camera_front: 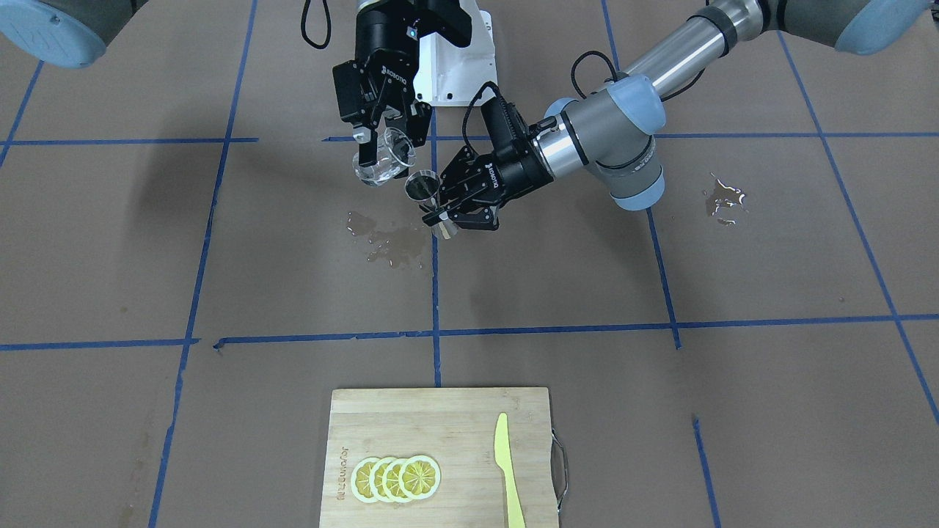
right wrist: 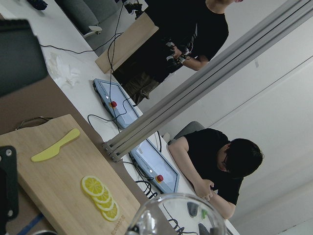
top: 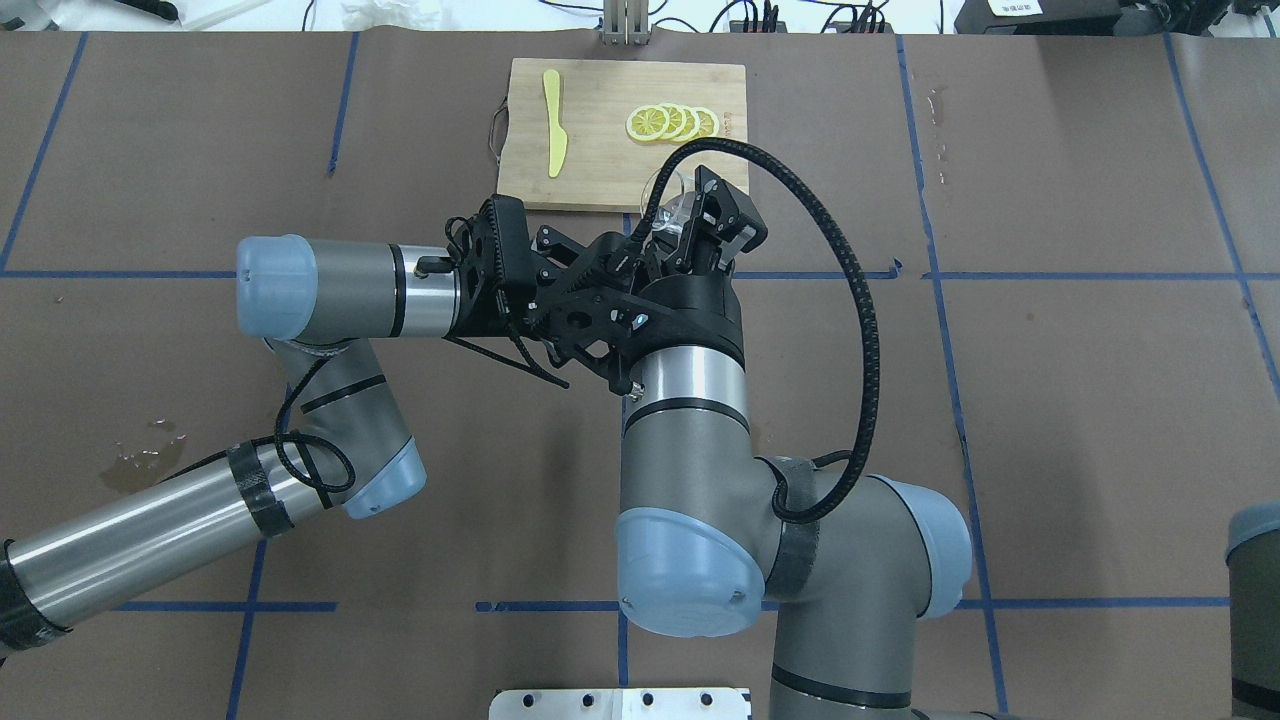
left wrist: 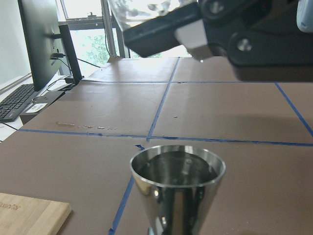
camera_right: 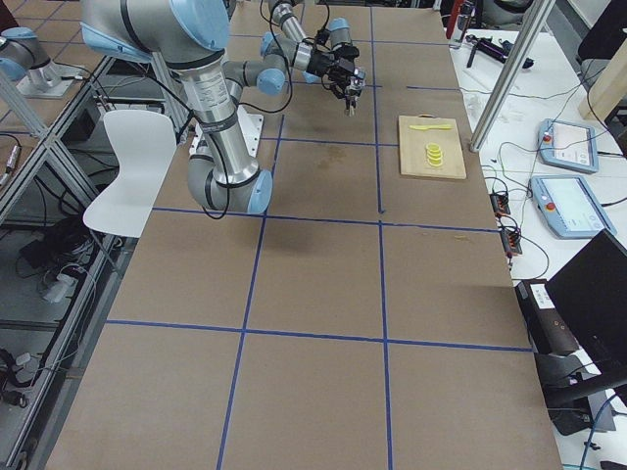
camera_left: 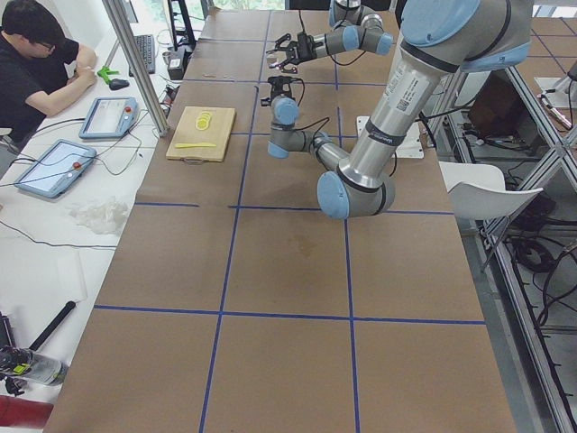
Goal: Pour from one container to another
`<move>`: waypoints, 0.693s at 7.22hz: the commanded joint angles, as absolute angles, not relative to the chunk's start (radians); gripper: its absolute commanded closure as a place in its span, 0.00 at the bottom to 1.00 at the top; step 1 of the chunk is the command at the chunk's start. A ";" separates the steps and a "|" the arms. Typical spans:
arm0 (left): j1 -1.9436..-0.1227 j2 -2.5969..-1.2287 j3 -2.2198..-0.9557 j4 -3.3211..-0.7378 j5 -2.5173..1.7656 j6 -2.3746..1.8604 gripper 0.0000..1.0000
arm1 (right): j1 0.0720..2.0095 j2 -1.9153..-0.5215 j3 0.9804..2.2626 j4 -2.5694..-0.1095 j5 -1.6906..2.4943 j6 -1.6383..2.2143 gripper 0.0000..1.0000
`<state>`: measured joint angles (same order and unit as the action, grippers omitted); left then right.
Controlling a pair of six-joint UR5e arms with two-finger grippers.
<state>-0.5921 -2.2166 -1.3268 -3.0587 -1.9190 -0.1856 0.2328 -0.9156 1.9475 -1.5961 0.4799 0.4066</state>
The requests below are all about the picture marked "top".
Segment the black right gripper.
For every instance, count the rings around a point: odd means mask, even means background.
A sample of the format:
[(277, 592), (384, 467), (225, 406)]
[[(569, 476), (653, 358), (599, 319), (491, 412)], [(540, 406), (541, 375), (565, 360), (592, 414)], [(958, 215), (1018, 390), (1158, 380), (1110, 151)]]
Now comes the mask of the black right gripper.
[(727, 270), (767, 236), (749, 195), (698, 167), (690, 269), (689, 245), (677, 234), (650, 234), (637, 251), (628, 237), (605, 232), (591, 242), (594, 272), (538, 273), (530, 337), (553, 368), (579, 363), (614, 395), (630, 393), (634, 368), (664, 348), (710, 348), (742, 365), (741, 302)]

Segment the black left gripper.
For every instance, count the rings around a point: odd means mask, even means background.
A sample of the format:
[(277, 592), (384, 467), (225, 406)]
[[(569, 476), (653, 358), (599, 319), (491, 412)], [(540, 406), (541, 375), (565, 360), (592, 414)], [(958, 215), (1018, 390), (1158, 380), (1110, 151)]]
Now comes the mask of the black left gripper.
[(531, 234), (520, 199), (493, 195), (458, 231), (458, 334), (504, 336), (527, 325), (538, 273), (590, 273), (598, 247), (550, 225)]

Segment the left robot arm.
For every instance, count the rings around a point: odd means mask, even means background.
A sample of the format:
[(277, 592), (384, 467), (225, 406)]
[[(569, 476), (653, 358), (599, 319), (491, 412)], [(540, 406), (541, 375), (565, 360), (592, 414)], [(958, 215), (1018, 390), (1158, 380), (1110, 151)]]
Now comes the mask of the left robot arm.
[(541, 232), (509, 196), (433, 245), (255, 236), (225, 270), (3, 279), (3, 659), (329, 510), (426, 484), (378, 340), (529, 327), (489, 282)]

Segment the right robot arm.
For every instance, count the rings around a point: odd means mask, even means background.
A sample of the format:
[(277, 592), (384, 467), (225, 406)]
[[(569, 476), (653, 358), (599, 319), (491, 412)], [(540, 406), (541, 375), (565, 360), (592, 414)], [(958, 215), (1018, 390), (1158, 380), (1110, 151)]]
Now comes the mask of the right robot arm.
[[(1198, 161), (963, 165), (961, 146), (783, 160), (872, 272), (879, 405), (867, 478), (820, 521), (806, 591), (815, 650), (915, 641), (924, 710), (1032, 717), (1231, 712), (1228, 524), (1277, 497), (1277, 270), (1254, 272)], [(814, 220), (762, 170), (769, 234), (737, 258), (744, 357), (731, 396), (628, 423), (540, 424), (570, 500), (563, 560), (602, 559), (603, 684), (618, 679), (617, 516), (714, 527), (768, 577), (767, 456), (851, 448), (861, 348), (849, 283)]]

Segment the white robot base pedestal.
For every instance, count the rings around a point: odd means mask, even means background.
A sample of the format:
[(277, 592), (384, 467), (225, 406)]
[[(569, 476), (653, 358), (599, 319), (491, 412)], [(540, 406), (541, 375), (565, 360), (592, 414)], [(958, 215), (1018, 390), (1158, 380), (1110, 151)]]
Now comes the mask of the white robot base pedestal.
[(489, 719), (754, 719), (748, 689), (641, 687), (512, 689), (492, 700)]

